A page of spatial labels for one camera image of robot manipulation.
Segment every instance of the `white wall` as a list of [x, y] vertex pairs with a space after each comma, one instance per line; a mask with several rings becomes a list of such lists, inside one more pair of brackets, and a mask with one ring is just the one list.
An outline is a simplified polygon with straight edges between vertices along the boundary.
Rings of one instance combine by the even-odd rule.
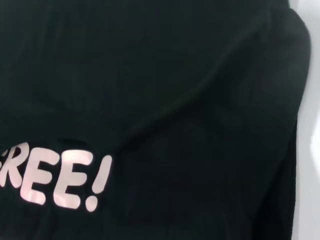
[[320, 0], [298, 0], [292, 7], [307, 25], [312, 41], [310, 73], [298, 119], [292, 240], [320, 240]]

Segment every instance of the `black fabric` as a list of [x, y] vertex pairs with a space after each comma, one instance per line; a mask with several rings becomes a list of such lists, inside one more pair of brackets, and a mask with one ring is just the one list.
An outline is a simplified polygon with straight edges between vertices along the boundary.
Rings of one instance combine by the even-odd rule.
[[310, 37], [286, 4], [2, 0], [0, 53], [0, 239], [291, 239]]

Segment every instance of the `white background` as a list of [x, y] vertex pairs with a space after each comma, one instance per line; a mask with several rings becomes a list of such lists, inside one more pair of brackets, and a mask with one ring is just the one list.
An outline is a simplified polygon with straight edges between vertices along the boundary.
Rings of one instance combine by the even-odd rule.
[[292, 240], [320, 240], [320, 0], [291, 0], [309, 29], [311, 67], [298, 119]]

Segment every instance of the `black t-shirt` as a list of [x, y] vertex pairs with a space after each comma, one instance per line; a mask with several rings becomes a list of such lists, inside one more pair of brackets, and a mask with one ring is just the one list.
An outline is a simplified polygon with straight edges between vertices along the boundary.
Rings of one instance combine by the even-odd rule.
[[0, 53], [0, 239], [291, 239], [286, 5], [3, 0]]

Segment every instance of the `exclamation mark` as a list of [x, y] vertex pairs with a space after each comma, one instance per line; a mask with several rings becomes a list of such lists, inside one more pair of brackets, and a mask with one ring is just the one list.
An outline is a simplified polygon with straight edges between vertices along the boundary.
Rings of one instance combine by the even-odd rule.
[[[110, 173], [111, 163], [112, 163], [112, 157], [110, 155], [103, 157], [98, 174], [96, 175], [96, 178], [92, 185], [92, 191], [95, 194], [100, 194], [105, 189], [105, 186], [109, 177], [109, 173]], [[98, 198], [96, 196], [89, 196], [85, 201], [86, 209], [89, 212], [93, 212], [94, 210], [96, 210], [97, 205], [98, 205]]]

